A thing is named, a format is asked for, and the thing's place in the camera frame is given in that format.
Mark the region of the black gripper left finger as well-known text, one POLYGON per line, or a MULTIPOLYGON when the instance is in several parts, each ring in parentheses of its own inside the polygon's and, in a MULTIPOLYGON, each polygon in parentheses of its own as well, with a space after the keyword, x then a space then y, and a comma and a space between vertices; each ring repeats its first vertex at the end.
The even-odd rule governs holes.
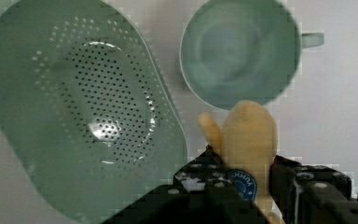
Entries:
POLYGON ((255 205, 256 192, 250 174, 228 168, 207 147, 172 184, 150 190, 102 224, 269 224, 255 205))

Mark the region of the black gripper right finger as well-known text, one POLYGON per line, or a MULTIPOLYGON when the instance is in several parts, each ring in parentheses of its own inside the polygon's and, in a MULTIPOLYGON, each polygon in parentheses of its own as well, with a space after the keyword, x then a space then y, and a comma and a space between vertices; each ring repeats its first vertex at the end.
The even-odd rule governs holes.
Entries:
POLYGON ((358 224, 351 179, 324 165, 277 156, 269 169, 269 192, 286 224, 358 224))

